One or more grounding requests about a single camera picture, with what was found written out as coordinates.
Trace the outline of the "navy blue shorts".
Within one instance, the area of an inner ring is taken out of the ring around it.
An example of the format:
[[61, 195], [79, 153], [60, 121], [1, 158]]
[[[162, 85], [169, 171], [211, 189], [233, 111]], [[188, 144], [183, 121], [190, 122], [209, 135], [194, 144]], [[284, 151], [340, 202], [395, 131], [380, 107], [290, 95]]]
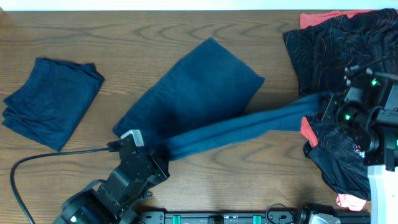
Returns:
[[323, 94], [246, 115], [264, 79], [214, 39], [181, 58], [115, 124], [118, 137], [138, 129], [148, 151], [171, 160], [257, 138], [268, 131], [299, 131], [320, 109]]

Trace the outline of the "navy cloth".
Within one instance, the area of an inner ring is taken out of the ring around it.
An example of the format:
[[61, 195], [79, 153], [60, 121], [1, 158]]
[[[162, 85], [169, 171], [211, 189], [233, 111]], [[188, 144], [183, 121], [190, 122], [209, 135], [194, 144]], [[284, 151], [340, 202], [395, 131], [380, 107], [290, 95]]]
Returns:
[[59, 152], [103, 82], [93, 63], [37, 58], [23, 86], [3, 100], [2, 124]]

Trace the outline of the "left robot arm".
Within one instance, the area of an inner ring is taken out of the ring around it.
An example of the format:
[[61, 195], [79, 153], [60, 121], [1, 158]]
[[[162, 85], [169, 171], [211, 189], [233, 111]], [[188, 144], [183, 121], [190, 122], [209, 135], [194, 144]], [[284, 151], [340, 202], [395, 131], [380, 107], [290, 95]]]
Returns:
[[169, 177], [169, 156], [146, 152], [132, 135], [108, 143], [120, 164], [107, 180], [94, 180], [70, 197], [55, 223], [139, 223], [136, 204], [153, 196], [149, 189]]

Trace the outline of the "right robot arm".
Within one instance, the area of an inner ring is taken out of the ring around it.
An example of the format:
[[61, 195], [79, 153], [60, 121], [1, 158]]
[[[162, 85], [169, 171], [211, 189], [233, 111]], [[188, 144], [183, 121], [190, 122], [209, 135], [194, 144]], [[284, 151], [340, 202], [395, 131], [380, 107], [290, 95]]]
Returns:
[[371, 223], [397, 222], [397, 75], [346, 68], [347, 90], [334, 93], [322, 123], [347, 131], [364, 151]]

